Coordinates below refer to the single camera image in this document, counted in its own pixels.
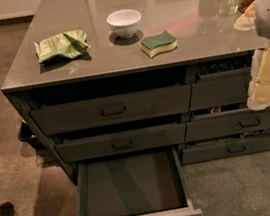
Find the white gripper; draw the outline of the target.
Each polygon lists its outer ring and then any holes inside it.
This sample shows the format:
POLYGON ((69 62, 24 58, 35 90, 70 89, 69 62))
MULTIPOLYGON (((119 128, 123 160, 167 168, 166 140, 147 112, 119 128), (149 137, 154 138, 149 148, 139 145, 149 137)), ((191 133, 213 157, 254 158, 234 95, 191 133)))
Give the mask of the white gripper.
POLYGON ((270 105, 270 43, 254 53, 250 76, 247 106, 253 111, 264 110, 270 105))

